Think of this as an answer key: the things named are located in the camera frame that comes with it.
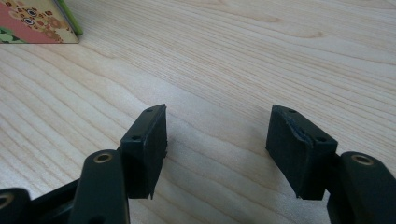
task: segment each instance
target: wooden table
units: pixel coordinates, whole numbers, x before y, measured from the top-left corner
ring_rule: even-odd
[[[168,156],[133,223],[329,223],[265,148],[294,108],[396,175],[394,0],[68,0],[78,45],[0,46],[0,189],[32,198],[166,104]]]

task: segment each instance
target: green edge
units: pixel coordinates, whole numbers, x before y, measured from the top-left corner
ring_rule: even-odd
[[[62,8],[62,10],[64,11],[65,16],[67,17],[67,19],[72,23],[73,28],[74,28],[74,32],[76,35],[82,35],[82,29],[79,26],[76,18],[73,16],[72,12],[70,11],[69,7],[67,6],[67,4],[64,2],[64,0],[57,0],[59,3],[59,6]]]

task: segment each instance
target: black plastic part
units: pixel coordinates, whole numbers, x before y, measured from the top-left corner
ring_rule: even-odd
[[[69,218],[78,180],[66,184],[32,201],[35,223],[65,224]]]
[[[68,223],[130,223],[121,157],[117,150],[98,151],[85,160]]]
[[[341,155],[340,177],[355,223],[396,223],[396,179],[381,161],[346,152]]]
[[[166,156],[166,106],[146,109],[120,141],[126,188],[131,199],[154,194]]]
[[[297,111],[273,105],[266,149],[297,197],[322,200],[337,144]]]
[[[0,190],[0,223],[31,223],[31,201],[25,189]]]
[[[330,192],[327,211],[332,224],[355,223],[355,214],[347,198],[340,177],[341,158],[334,156],[328,167],[326,190]]]

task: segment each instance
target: metal screw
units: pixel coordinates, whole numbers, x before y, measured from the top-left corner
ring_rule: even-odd
[[[0,194],[0,209],[7,207],[14,200],[14,195],[12,193]]]
[[[352,160],[362,165],[374,165],[374,161],[372,159],[362,155],[352,155]]]
[[[110,161],[113,158],[113,155],[111,155],[110,153],[101,153],[97,156],[95,156],[95,158],[93,158],[93,161],[96,163],[104,163],[107,161]]]

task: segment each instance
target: light wood surface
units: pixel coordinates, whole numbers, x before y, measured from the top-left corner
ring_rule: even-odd
[[[329,223],[264,149],[272,104],[396,175],[395,0],[66,3],[78,45],[0,46],[0,189],[78,178],[157,104],[168,156],[133,223]]]

